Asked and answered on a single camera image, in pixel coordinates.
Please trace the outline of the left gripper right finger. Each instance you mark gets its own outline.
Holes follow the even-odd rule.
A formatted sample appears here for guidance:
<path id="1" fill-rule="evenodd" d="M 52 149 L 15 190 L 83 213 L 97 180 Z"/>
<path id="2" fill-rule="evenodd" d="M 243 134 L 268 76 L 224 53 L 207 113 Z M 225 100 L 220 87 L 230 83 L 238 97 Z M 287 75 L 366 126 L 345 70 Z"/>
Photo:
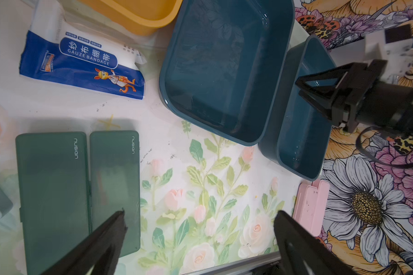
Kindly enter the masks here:
<path id="1" fill-rule="evenodd" d="M 287 275 L 355 274 L 283 210 L 275 217 L 274 232 Z"/>

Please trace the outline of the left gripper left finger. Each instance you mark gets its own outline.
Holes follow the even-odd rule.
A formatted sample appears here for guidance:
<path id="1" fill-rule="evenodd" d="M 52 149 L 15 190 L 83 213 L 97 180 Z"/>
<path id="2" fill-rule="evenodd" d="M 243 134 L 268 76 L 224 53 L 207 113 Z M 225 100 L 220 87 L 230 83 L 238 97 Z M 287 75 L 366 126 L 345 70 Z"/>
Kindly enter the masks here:
<path id="1" fill-rule="evenodd" d="M 117 211 L 44 275 L 113 275 L 127 233 L 125 211 Z"/>

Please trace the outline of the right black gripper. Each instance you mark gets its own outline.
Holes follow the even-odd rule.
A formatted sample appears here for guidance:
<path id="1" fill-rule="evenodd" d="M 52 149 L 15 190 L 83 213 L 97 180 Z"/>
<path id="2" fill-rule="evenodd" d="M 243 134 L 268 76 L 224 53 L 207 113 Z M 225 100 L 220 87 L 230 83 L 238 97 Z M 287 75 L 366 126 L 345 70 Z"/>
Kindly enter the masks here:
<path id="1" fill-rule="evenodd" d="M 350 63 L 301 76 L 299 95 L 333 125 L 375 126 L 413 137 L 413 87 L 381 81 L 386 62 Z"/>

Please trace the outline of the large teal plastic tray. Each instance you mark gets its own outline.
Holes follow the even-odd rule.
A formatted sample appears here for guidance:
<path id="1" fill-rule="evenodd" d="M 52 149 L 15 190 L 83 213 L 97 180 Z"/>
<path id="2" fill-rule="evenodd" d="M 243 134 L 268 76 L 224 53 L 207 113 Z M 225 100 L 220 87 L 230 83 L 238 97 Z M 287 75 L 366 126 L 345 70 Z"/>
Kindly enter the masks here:
<path id="1" fill-rule="evenodd" d="M 295 82 L 301 76 L 334 67 L 315 35 L 289 49 L 268 125 L 259 142 L 265 158 L 309 181 L 320 175 L 332 125 L 300 97 Z"/>

